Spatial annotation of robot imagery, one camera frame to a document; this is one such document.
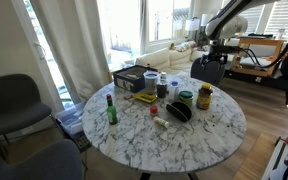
white wall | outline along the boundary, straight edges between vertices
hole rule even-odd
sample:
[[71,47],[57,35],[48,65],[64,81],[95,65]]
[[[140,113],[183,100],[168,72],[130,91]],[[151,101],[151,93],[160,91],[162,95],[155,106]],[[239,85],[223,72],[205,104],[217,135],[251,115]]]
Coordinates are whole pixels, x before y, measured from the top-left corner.
[[[12,73],[28,74],[37,83],[42,101],[53,111],[59,111],[59,98],[58,101],[54,101],[54,97],[51,96],[51,93],[56,92],[56,88],[54,86],[54,89],[49,90],[45,73],[39,68],[46,62],[37,61],[37,53],[31,47],[32,44],[26,38],[12,2],[0,0],[0,76]],[[48,118],[34,126],[34,129],[49,126],[51,123]]]

round table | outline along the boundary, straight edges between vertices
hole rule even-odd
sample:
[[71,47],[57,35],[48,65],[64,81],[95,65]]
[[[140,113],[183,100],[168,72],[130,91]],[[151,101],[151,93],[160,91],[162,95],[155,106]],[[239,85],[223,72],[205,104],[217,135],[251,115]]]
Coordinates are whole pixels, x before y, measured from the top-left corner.
[[[152,104],[125,100],[132,92],[113,83],[97,91],[87,102],[82,116],[83,129],[92,145],[109,158],[148,173],[190,173],[214,166],[230,157],[246,134],[246,120],[239,105],[224,91],[213,87],[208,110],[195,107],[202,81],[168,75],[179,82],[179,90],[193,92],[192,117],[183,123],[166,110],[166,99],[157,99],[158,117],[169,128],[153,122]],[[110,125],[106,94],[117,109],[118,124]]]

black chair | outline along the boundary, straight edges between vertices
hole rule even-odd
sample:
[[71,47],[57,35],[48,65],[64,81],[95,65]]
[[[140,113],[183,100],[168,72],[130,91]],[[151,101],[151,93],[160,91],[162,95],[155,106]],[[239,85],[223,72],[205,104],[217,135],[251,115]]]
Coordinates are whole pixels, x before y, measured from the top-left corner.
[[60,140],[18,164],[6,164],[0,158],[0,179],[82,179],[80,152],[70,140]]
[[3,135],[8,144],[6,134],[52,117],[51,111],[41,102],[37,85],[31,77],[24,74],[0,77],[0,136]]
[[218,86],[225,73],[225,66],[215,61],[210,61],[206,65],[202,64],[202,58],[197,58],[191,67],[191,78]]

wooden floor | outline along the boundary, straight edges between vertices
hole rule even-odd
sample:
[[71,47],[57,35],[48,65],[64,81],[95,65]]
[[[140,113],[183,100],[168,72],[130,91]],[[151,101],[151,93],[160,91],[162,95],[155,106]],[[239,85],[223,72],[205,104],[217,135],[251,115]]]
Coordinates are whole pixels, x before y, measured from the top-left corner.
[[[285,94],[283,91],[263,86],[244,83],[231,79],[224,79],[220,88],[232,96],[241,106],[247,120],[247,134],[240,148],[225,162],[197,172],[200,179],[233,179],[246,155],[254,145],[259,135],[269,132],[275,136],[285,138],[288,136],[288,109],[285,108]],[[35,151],[37,146],[45,146],[59,137],[57,133],[45,132],[31,140],[21,140],[9,147],[11,162],[17,162]],[[139,179],[140,173],[113,162],[96,149],[87,151],[87,179]],[[154,179],[183,179],[186,175],[169,174],[153,175]]]

